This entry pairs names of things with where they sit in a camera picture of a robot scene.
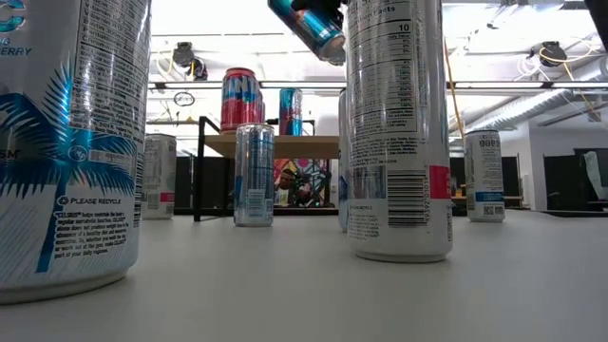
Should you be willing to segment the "white Celsius can blue band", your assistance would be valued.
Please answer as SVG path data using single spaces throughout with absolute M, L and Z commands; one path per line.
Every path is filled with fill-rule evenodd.
M 504 221 L 504 180 L 497 130 L 465 134 L 466 211 L 470 221 Z

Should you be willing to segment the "wooden shelf black frame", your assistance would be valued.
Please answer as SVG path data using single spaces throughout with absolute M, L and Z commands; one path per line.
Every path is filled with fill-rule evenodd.
M 204 208 L 202 196 L 204 192 L 204 163 L 205 147 L 210 147 L 224 158 L 224 165 L 228 166 L 235 157 L 237 138 L 233 135 L 221 135 L 219 127 L 206 116 L 198 120 L 198 154 L 193 172 L 192 214 L 194 222 L 201 222 L 203 216 L 227 217 L 233 214 L 228 208 L 228 180 L 225 174 L 222 179 L 223 202 L 220 208 Z M 336 136 L 284 136 L 275 137 L 275 156 L 279 159 L 310 159 L 310 160 L 337 160 L 338 138 Z

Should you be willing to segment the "white Celsius Arctic Vibe can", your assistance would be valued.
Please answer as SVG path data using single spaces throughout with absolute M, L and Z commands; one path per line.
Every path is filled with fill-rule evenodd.
M 349 138 L 347 89 L 339 93 L 338 103 L 339 159 L 338 159 L 338 222 L 343 233 L 348 232 L 349 223 Z

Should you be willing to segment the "colourful wall art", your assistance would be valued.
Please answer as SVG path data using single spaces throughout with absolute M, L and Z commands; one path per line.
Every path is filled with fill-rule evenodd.
M 276 186 L 283 169 L 291 169 L 295 173 L 296 197 L 294 206 L 290 208 L 321 208 L 328 207 L 328 194 L 332 174 L 327 160 L 312 159 L 276 159 L 274 161 L 274 186 Z

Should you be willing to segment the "white Celsius can pink patch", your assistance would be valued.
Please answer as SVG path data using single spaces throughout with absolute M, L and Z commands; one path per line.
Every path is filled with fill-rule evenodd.
M 175 206 L 177 140 L 148 134 L 144 141 L 142 219 L 171 219 Z

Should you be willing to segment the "black partition panel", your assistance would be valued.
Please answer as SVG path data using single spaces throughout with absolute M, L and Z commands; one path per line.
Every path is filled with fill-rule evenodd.
M 194 200 L 194 169 L 196 160 L 191 157 L 177 157 L 175 207 L 191 209 Z M 225 199 L 227 207 L 233 207 L 235 164 L 233 160 L 220 157 L 205 157 L 203 168 L 203 192 L 201 207 L 222 208 Z
M 608 212 L 608 148 L 543 156 L 549 211 Z

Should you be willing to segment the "blue silver Red Bull can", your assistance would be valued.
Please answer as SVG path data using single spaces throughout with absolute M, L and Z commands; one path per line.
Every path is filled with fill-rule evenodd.
M 267 4 L 320 61 L 342 66 L 346 60 L 343 32 L 319 11 L 293 10 L 293 1 L 267 0 Z
M 279 91 L 279 134 L 302 135 L 302 91 L 298 88 L 282 88 Z
M 264 123 L 237 128 L 234 223 L 269 227 L 274 221 L 275 132 Z

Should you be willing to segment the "person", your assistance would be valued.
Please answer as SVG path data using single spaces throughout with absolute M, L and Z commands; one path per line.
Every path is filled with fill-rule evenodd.
M 295 173 L 291 169 L 283 169 L 275 187 L 275 204 L 287 207 L 294 206 L 297 192 L 295 186 Z

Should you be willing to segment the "white Celsius can blue palm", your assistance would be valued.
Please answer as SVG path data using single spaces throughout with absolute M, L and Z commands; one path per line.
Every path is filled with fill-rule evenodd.
M 0 0 L 0 305 L 139 252 L 152 0 Z

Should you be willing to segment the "long ceiling light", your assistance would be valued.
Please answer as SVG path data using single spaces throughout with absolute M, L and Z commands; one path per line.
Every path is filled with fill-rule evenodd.
M 608 82 L 455 82 L 453 84 L 447 83 L 446 86 L 455 89 L 604 89 L 608 88 Z
M 345 82 L 275 82 L 262 81 L 259 83 L 261 88 L 310 88 L 310 89 L 340 89 L 345 88 Z M 149 83 L 149 90 L 166 90 L 166 89 L 221 89 L 222 81 L 206 81 L 206 82 L 155 82 Z

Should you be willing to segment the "black ceiling device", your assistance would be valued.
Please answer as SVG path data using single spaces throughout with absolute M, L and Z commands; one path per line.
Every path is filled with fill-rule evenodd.
M 189 73 L 194 81 L 207 81 L 208 80 L 208 71 L 207 71 L 206 65 L 199 58 L 194 58 L 191 61 Z

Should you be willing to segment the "white ceiling duct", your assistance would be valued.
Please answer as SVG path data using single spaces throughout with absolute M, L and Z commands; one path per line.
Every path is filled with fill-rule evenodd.
M 608 55 L 572 72 L 575 78 L 569 87 L 565 80 L 556 80 L 553 87 L 531 97 L 521 97 L 486 114 L 466 126 L 465 132 L 478 129 L 503 129 L 573 102 L 588 83 L 605 83 L 608 88 Z

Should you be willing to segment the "white Celsius Peach Vibe can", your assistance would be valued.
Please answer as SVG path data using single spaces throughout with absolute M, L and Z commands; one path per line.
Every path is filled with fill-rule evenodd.
M 349 242 L 362 258 L 445 259 L 452 213 L 441 0 L 350 0 Z

